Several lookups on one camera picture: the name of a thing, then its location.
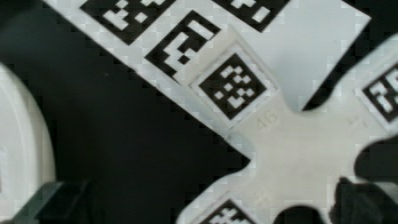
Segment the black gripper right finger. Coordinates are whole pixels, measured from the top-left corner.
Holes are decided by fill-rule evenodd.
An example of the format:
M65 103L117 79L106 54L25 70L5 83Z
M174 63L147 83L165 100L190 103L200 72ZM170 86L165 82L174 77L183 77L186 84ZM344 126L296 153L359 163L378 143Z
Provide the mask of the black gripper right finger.
M339 178L332 224L398 224L398 185L392 182L353 183Z

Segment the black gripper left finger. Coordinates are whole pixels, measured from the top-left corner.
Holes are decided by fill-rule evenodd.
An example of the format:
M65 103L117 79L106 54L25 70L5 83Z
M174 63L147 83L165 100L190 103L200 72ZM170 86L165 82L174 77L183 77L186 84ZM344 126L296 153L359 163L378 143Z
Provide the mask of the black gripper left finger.
M94 224L92 184L46 182L16 214L0 224Z

